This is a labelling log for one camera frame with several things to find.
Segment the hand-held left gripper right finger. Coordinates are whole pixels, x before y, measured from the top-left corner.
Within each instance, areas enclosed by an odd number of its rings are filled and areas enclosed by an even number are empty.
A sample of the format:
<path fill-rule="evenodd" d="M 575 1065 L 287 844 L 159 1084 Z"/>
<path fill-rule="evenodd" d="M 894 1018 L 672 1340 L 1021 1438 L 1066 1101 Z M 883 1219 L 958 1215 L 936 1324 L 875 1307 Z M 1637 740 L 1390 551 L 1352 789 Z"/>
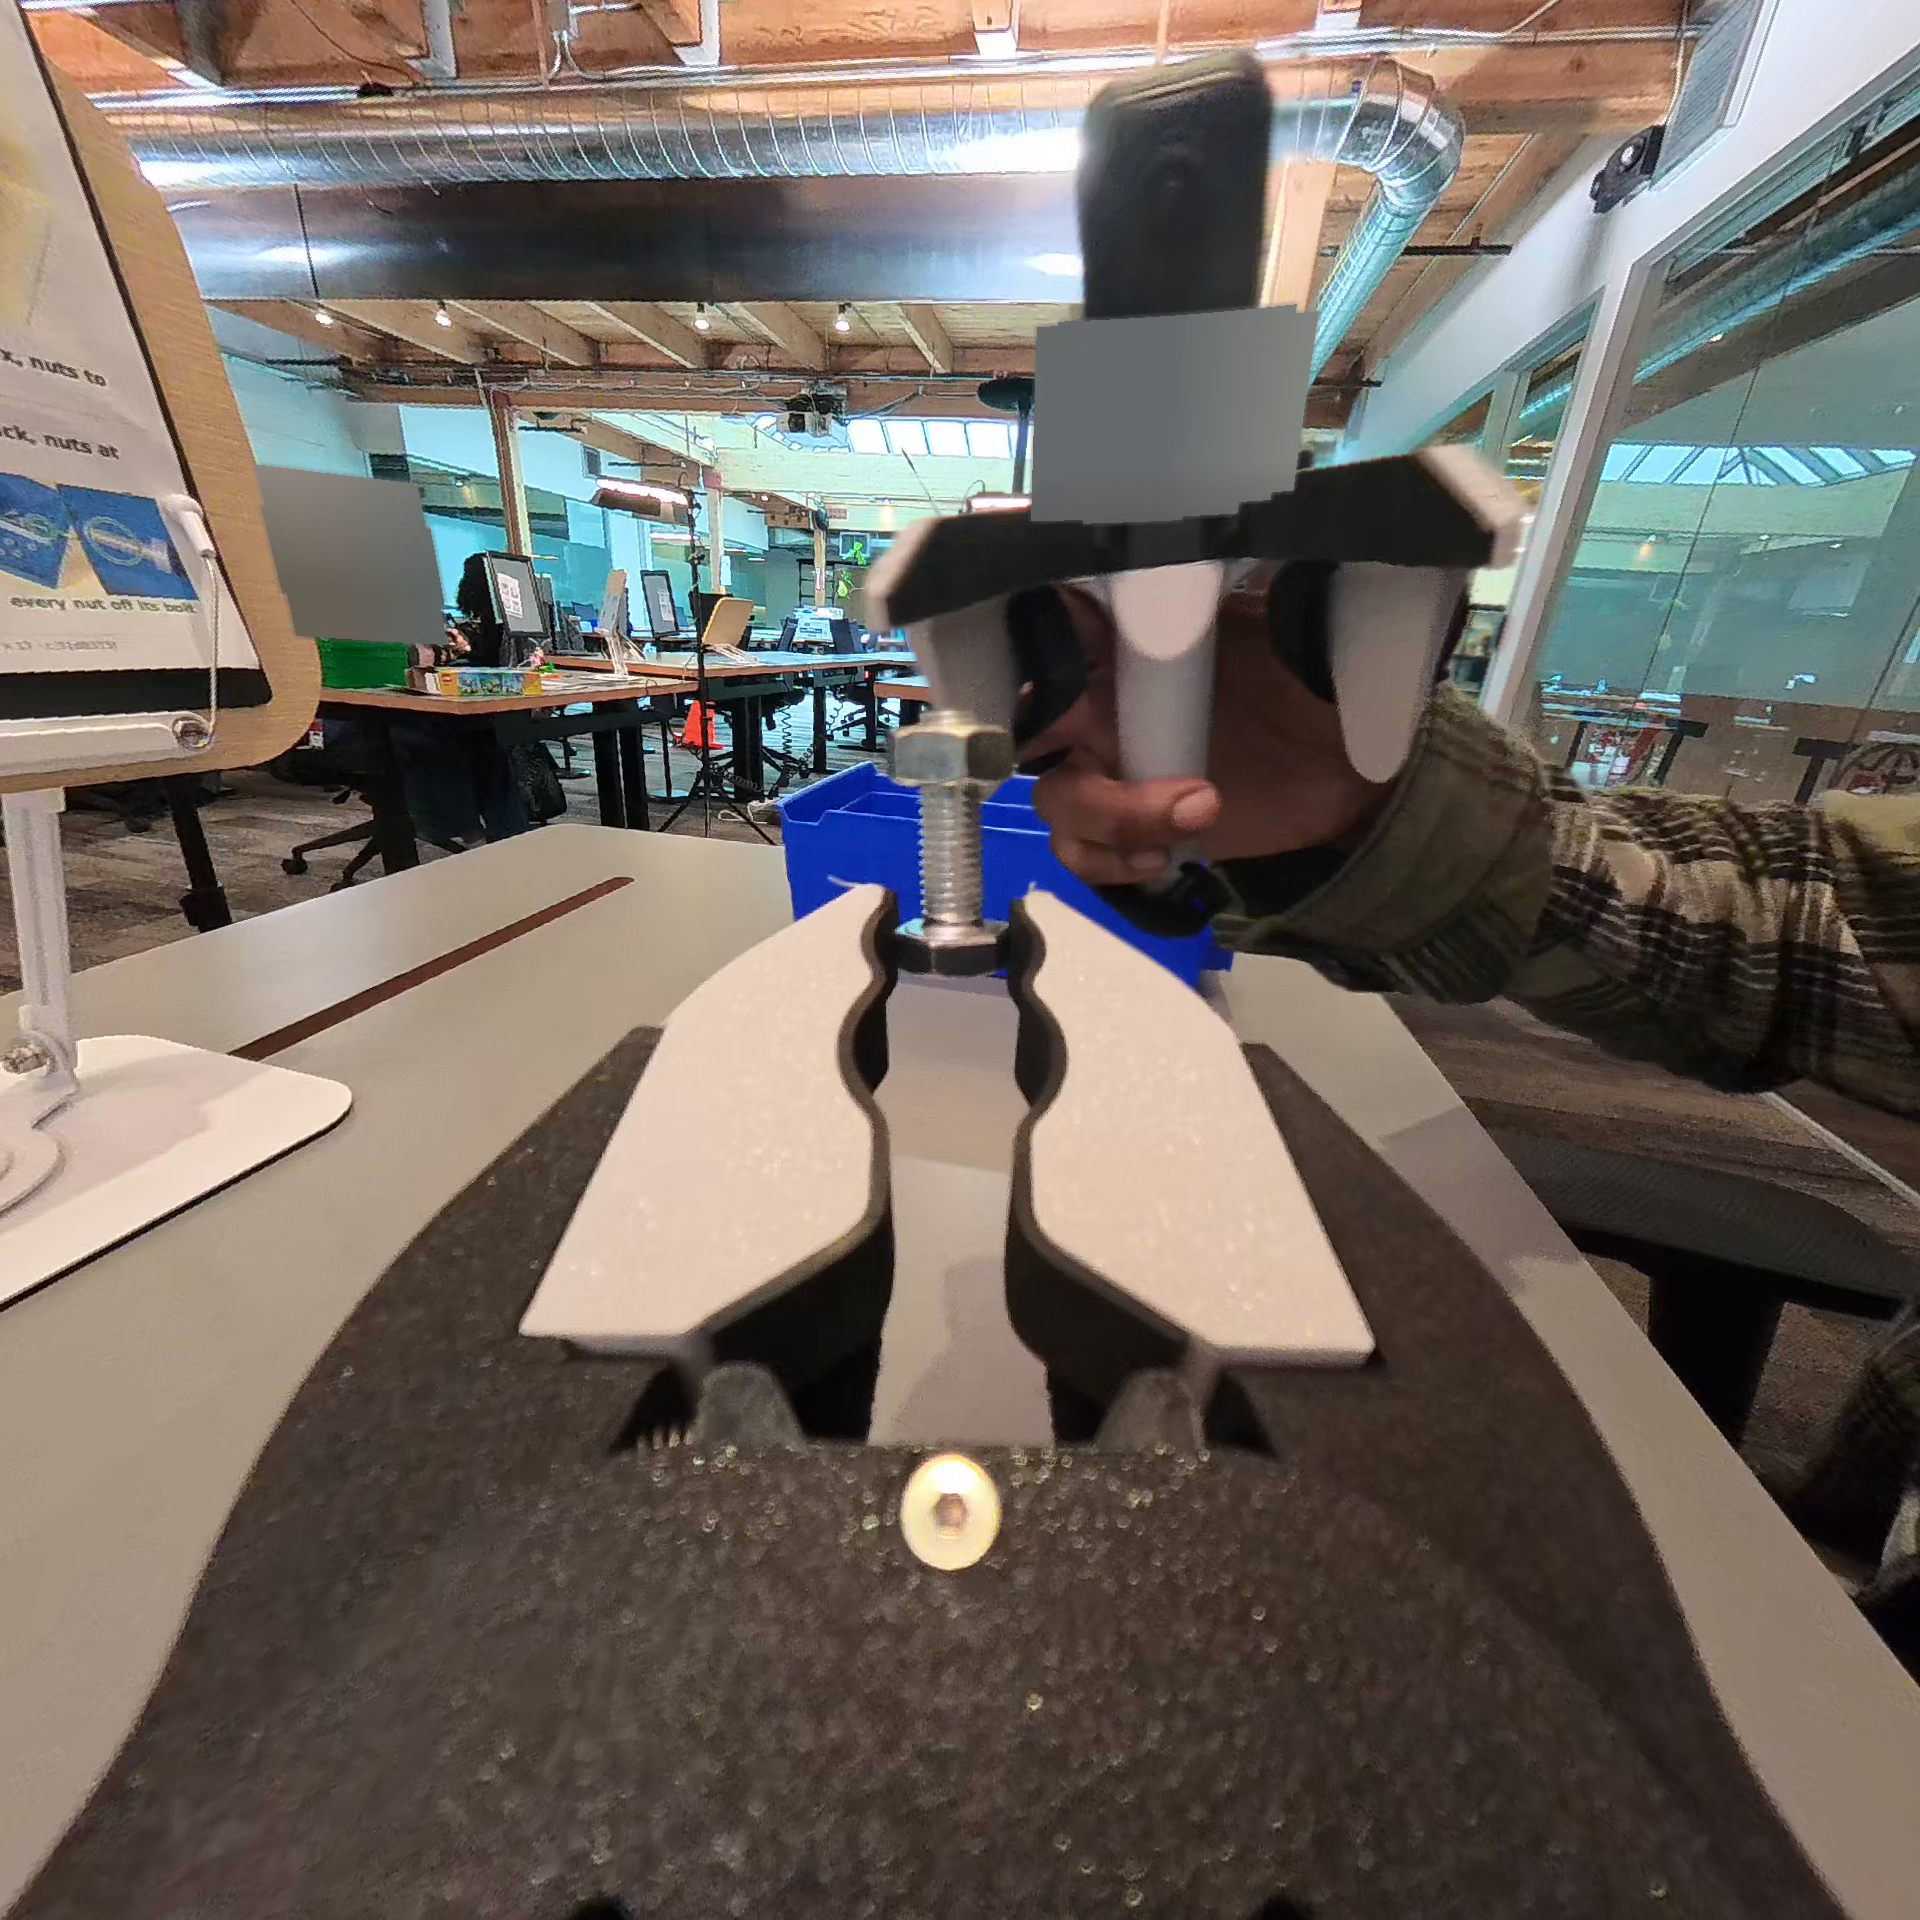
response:
<path fill-rule="evenodd" d="M 1049 1369 L 1353 1369 L 1377 1338 L 1237 1034 L 1054 894 L 1014 907 L 1008 1313 Z"/>

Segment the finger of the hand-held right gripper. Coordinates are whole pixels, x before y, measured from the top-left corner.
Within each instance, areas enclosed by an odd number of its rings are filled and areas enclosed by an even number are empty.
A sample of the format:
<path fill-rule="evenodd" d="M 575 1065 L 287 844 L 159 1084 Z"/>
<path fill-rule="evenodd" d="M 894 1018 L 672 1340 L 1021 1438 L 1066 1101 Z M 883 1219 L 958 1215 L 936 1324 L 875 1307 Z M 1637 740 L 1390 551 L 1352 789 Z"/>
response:
<path fill-rule="evenodd" d="M 1091 527 L 1029 515 L 923 518 L 870 572 L 870 622 L 904 634 L 938 708 L 1040 739 L 1089 693 L 1113 637 L 1104 589 L 1066 567 Z"/>

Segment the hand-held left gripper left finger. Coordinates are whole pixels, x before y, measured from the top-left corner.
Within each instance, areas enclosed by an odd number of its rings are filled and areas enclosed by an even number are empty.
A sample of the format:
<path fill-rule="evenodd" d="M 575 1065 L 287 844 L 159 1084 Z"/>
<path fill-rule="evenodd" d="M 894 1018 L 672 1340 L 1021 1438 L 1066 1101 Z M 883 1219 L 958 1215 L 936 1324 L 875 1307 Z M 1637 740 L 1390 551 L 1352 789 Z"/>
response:
<path fill-rule="evenodd" d="M 897 897 L 854 884 L 662 1026 L 520 1333 L 630 1357 L 847 1357 L 891 1301 Z"/>

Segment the silver hex bolt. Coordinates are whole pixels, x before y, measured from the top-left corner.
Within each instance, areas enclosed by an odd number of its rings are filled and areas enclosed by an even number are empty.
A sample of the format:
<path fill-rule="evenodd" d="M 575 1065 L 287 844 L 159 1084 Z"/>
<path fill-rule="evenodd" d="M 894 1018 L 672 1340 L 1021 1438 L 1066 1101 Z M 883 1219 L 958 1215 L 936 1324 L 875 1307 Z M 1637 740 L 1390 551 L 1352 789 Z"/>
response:
<path fill-rule="evenodd" d="M 887 775 L 919 799 L 923 931 L 950 943 L 986 932 L 981 810 L 1018 770 L 1011 730 L 955 708 L 930 708 L 897 732 L 887 756 Z"/>

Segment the blue plastic bin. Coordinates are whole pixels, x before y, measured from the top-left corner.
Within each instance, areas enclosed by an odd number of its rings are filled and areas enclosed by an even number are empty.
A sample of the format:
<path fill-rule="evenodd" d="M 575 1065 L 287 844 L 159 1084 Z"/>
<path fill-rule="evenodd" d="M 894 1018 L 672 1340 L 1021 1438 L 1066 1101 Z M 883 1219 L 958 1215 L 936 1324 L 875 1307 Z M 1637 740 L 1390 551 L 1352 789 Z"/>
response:
<path fill-rule="evenodd" d="M 1185 938 L 1141 931 L 1069 873 L 1034 810 L 1034 785 L 1032 775 L 1014 775 L 981 807 L 983 907 L 991 919 L 1005 921 L 1011 900 L 1040 886 L 1192 987 L 1203 983 L 1203 974 L 1235 966 L 1232 953 L 1209 931 Z M 919 789 L 897 785 L 867 761 L 806 787 L 779 810 L 795 919 L 862 882 L 890 890 L 904 921 L 921 914 Z"/>

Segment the person's right forearm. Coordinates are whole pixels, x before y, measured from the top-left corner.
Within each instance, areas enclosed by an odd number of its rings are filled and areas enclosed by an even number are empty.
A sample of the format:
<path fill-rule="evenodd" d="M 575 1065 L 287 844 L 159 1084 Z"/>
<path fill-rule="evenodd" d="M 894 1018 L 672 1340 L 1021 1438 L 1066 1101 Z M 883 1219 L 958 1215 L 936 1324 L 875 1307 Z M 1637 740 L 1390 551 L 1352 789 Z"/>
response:
<path fill-rule="evenodd" d="M 1352 991 L 1506 999 L 1615 1055 L 1918 1114 L 1918 799 L 1592 793 L 1438 691 L 1353 849 L 1219 867 L 1211 931 Z"/>

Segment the person's right hand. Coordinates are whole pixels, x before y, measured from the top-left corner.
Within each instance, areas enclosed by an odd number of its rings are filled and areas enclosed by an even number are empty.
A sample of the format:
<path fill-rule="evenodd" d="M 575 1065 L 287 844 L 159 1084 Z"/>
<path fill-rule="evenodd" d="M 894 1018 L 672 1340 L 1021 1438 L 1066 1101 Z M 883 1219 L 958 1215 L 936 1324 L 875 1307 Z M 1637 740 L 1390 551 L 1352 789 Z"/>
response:
<path fill-rule="evenodd" d="M 1034 807 L 1063 867 L 1091 884 L 1151 882 L 1183 850 L 1203 859 L 1344 849 L 1389 787 L 1362 778 L 1338 711 L 1280 659 L 1265 604 L 1280 567 L 1262 564 L 1217 618 L 1207 778 L 1130 782 L 1120 773 L 1115 627 L 1095 597 L 1063 589 L 1082 644 L 1082 697 L 1032 740 Z"/>

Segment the black tripod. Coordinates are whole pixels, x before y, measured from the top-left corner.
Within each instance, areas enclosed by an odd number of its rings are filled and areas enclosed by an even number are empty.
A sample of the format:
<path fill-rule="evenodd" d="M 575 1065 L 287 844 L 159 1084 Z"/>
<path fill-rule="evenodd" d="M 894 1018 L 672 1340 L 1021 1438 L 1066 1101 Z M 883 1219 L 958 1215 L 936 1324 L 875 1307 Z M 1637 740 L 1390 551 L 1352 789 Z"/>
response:
<path fill-rule="evenodd" d="M 728 593 L 722 574 L 715 563 L 726 558 L 726 492 L 719 487 L 715 470 L 704 470 L 701 538 L 691 547 L 693 586 L 707 582 L 704 610 L 693 615 L 693 705 L 701 706 L 702 737 L 696 743 L 697 773 L 688 785 L 688 793 L 672 804 L 662 818 L 659 830 L 672 833 L 691 810 L 702 814 L 702 837 L 713 833 L 713 820 L 735 820 L 744 826 L 749 837 L 770 849 L 776 837 L 768 835 L 765 820 L 754 814 L 757 803 L 744 799 L 735 782 L 735 756 L 715 747 L 719 706 L 713 699 L 713 684 L 709 675 L 709 627 L 713 610 L 722 606 Z"/>

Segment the long wooden desk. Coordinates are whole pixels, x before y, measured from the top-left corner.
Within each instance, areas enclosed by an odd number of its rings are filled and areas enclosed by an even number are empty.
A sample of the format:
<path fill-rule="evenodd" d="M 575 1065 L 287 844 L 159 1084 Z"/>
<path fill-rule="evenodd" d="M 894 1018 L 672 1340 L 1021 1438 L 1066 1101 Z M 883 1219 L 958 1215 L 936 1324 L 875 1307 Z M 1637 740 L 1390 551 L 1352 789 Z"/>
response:
<path fill-rule="evenodd" d="M 744 799 L 768 810 L 786 785 L 827 775 L 831 699 L 847 697 L 861 714 L 861 747 L 881 747 L 881 691 L 913 682 L 919 671 L 904 654 L 745 654 L 738 662 L 709 657 L 712 691 L 735 756 L 735 782 Z M 365 793 L 374 814 L 374 855 L 385 873 L 411 870 L 421 859 L 421 830 L 405 790 L 393 724 L 462 730 L 496 745 L 514 734 L 541 743 L 590 737 L 600 790 L 600 817 L 617 830 L 654 827 L 654 790 L 645 775 L 642 734 L 659 726 L 662 705 L 693 702 L 693 662 L 662 662 L 654 675 L 615 677 L 575 671 L 549 677 L 549 693 L 513 702 L 443 702 L 415 691 L 323 691 L 320 721 L 351 724 L 360 740 Z M 811 737 L 809 754 L 778 756 L 761 737 L 770 705 L 802 699 Z"/>

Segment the dark grey chair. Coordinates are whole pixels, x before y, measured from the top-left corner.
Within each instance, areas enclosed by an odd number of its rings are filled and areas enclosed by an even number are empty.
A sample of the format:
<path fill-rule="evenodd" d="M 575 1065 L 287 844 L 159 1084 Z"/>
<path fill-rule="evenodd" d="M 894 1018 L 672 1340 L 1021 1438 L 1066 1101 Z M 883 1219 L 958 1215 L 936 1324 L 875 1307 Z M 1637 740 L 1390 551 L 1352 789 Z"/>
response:
<path fill-rule="evenodd" d="M 1496 1130 L 1568 1242 L 1649 1285 L 1649 1341 L 1741 1447 L 1784 1309 L 1889 1321 L 1915 1261 L 1821 1198 L 1729 1170 Z"/>

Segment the person's torso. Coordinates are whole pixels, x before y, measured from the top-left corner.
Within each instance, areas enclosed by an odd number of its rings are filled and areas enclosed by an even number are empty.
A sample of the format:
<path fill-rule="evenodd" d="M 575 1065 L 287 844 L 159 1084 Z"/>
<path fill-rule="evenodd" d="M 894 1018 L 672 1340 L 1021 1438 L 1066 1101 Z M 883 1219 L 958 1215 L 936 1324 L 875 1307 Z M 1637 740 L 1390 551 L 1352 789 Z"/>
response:
<path fill-rule="evenodd" d="M 1865 1620 L 1918 1671 L 1918 1309 L 1869 1356 L 1786 1510 L 1815 1545 L 1872 1561 Z"/>

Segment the silver ventilation duct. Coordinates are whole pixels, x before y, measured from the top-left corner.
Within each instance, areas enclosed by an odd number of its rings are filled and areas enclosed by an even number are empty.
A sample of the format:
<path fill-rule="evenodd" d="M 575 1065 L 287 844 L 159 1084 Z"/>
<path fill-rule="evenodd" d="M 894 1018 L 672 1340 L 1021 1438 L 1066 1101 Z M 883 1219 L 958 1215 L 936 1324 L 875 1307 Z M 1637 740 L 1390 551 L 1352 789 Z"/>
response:
<path fill-rule="evenodd" d="M 554 87 L 189 91 L 109 108 L 165 185 L 582 185 L 1069 177 L 1095 100 L 1199 79 L 1209 60 L 735 67 Z M 1325 366 L 1454 182 L 1466 122 L 1389 55 L 1265 70 L 1274 159 L 1373 178 L 1319 294 Z"/>

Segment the tablet with wooden frame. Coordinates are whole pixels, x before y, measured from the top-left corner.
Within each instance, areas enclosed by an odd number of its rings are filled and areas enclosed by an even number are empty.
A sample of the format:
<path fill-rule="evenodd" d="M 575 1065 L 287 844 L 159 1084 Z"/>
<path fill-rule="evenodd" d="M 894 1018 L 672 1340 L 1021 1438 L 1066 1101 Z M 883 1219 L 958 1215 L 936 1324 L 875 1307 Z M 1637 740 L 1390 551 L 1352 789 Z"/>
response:
<path fill-rule="evenodd" d="M 177 223 L 3 5 L 6 793 L 261 763 L 319 697 Z"/>

